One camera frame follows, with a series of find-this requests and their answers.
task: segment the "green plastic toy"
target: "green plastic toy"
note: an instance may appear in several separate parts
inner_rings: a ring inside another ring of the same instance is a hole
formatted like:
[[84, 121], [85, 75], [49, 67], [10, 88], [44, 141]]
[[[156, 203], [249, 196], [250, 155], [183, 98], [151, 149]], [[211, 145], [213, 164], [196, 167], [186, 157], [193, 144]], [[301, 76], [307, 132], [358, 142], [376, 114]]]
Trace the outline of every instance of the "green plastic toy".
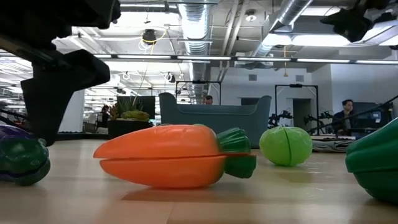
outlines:
[[296, 166], [312, 153], [311, 136], [296, 127], [269, 129], [262, 134], [259, 145], [262, 155], [278, 166]]
[[398, 119], [352, 143], [346, 166], [372, 197], [398, 204]]

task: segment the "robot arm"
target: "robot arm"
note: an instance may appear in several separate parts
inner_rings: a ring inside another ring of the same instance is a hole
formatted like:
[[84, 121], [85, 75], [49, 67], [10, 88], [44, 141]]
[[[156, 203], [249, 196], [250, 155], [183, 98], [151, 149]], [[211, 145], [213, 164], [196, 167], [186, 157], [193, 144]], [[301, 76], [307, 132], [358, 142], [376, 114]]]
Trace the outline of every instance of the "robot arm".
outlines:
[[21, 82], [33, 134], [52, 145], [72, 94], [106, 83], [109, 67], [85, 50], [62, 54], [53, 39], [72, 26], [107, 29], [121, 16], [118, 0], [5, 1], [0, 8], [0, 49], [32, 62]]

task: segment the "toy vegetable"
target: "toy vegetable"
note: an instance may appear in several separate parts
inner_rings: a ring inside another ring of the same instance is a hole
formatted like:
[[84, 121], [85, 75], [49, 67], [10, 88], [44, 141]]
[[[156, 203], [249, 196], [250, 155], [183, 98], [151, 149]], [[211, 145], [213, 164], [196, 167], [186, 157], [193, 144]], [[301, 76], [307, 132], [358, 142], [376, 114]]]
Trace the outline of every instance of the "toy vegetable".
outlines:
[[49, 150], [44, 140], [36, 140], [20, 128], [0, 125], [0, 181], [32, 185], [49, 170]]
[[103, 170], [161, 188], [205, 187], [223, 173], [249, 178], [256, 168], [248, 137], [239, 128], [216, 134], [201, 125], [166, 125], [112, 139], [94, 153]]
[[348, 172], [371, 196], [398, 204], [398, 119], [347, 148]]

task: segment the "ceiling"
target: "ceiling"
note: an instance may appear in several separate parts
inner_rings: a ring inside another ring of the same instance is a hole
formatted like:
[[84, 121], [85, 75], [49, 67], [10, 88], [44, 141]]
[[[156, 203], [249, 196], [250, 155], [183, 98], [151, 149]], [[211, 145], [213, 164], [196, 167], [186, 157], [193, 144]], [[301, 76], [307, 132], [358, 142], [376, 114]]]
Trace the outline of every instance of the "ceiling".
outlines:
[[[256, 20], [248, 22], [243, 19], [238, 32], [238, 40], [234, 43], [232, 54], [236, 52], [250, 52], [262, 41], [262, 27], [266, 16], [279, 10], [282, 0], [252, 0], [247, 9], [254, 9]], [[354, 0], [314, 0], [311, 10], [304, 12], [309, 16], [324, 16], [333, 14], [339, 7], [352, 5]], [[234, 1], [220, 0], [219, 4], [211, 7], [211, 43], [210, 54], [220, 55], [224, 37], [227, 31], [230, 10]], [[141, 35], [146, 29], [154, 29], [159, 39], [153, 49], [141, 42]], [[63, 53], [78, 49], [86, 49], [93, 54], [166, 54], [182, 55], [185, 52], [185, 41], [178, 14], [161, 12], [123, 12], [117, 24], [111, 24], [107, 30], [80, 27], [73, 28], [73, 35], [65, 39], [54, 40], [53, 43]], [[285, 48], [274, 47], [271, 52], [274, 57], [302, 57], [302, 58], [386, 58], [391, 51], [386, 46], [369, 44], [362, 47], [314, 47], [302, 45], [287, 45]], [[163, 91], [175, 92], [175, 84], [170, 83], [167, 74], [175, 76], [179, 81], [190, 81], [189, 63], [144, 63], [129, 60], [103, 59], [110, 67], [112, 80], [98, 88], [86, 92], [86, 99], [94, 101], [97, 107], [105, 102], [113, 103], [112, 96], [116, 96], [116, 89], [129, 88], [126, 94], [157, 95]], [[274, 63], [274, 69], [280, 69], [284, 63]], [[309, 72], [314, 68], [309, 63], [292, 63], [289, 68], [307, 68]], [[0, 56], [0, 85], [18, 85], [21, 80], [32, 77], [32, 67], [28, 61], [16, 57]], [[7, 97], [21, 97], [19, 87], [3, 88], [3, 95]], [[189, 93], [182, 93], [180, 100], [189, 101]], [[8, 103], [22, 104], [23, 101], [10, 100]]]

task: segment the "ceiling vent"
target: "ceiling vent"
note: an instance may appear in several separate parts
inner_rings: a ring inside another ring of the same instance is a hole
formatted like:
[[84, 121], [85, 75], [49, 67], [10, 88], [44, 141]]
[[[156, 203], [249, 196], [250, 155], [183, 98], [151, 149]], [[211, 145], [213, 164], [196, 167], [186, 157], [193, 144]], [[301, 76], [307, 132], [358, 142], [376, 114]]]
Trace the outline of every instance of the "ceiling vent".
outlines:
[[296, 82], [304, 82], [304, 75], [296, 75]]
[[249, 75], [249, 81], [257, 81], [257, 75], [250, 74]]

